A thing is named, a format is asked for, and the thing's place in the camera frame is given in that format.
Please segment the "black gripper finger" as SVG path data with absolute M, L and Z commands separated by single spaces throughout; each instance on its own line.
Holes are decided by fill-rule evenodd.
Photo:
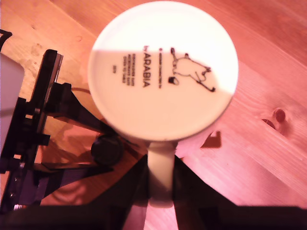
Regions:
M 72 92 L 69 83 L 53 84 L 47 100 L 47 115 L 106 135 L 117 134 L 113 128 L 96 118 L 82 106 Z
M 148 206 L 147 155 L 87 205 L 87 230 L 142 230 Z
M 207 185 L 175 157 L 173 202 L 180 230 L 238 230 L 226 222 L 235 204 Z
M 36 163 L 34 165 L 34 185 L 36 186 L 34 205 L 57 189 L 81 179 L 113 171 L 110 166 L 87 163 Z

